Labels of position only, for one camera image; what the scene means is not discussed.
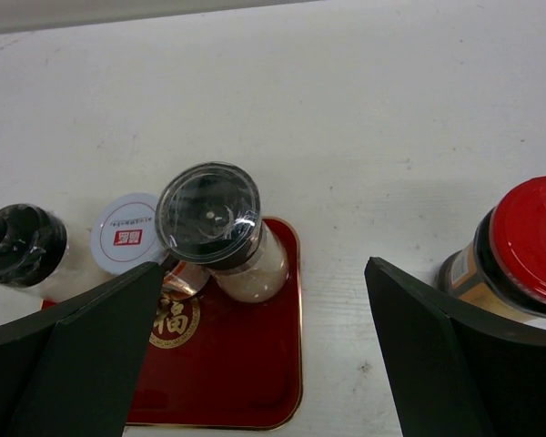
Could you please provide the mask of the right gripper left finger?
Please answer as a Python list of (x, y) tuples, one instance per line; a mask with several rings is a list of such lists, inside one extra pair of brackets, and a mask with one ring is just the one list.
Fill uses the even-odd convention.
[(0, 326), (0, 436), (120, 436), (163, 281), (147, 262)]

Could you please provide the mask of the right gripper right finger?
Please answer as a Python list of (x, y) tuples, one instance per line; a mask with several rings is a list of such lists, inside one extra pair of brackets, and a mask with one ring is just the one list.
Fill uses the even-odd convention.
[(546, 436), (546, 330), (433, 289), (384, 259), (365, 268), (406, 436)]

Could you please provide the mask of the squat red-lid sauce jar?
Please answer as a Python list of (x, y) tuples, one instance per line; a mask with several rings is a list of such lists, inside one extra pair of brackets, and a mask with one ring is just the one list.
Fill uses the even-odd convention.
[(517, 322), (546, 319), (546, 176), (509, 191), (472, 241), (440, 266), (436, 288)]

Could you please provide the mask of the black-cap white bottle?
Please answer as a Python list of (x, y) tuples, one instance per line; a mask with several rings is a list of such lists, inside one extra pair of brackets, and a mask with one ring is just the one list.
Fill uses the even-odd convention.
[(61, 302), (112, 278), (95, 262), (90, 230), (36, 205), (0, 209), (0, 285)]

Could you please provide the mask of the grey-lid condiment jar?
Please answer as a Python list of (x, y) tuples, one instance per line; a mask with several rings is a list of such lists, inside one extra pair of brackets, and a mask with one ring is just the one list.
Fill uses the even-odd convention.
[(157, 203), (158, 197), (147, 193), (130, 193), (111, 202), (92, 228), (91, 252), (96, 264), (113, 275), (155, 262), (164, 271), (162, 292), (172, 300), (186, 300), (207, 285), (209, 274), (164, 248), (156, 231)]

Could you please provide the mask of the black-top salt grinder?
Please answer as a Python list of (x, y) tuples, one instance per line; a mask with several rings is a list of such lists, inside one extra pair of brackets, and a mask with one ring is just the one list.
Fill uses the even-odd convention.
[(263, 219), (258, 186), (236, 165), (206, 162), (177, 175), (159, 196), (155, 227), (171, 256), (208, 270), (233, 300), (265, 302), (288, 280), (288, 254)]

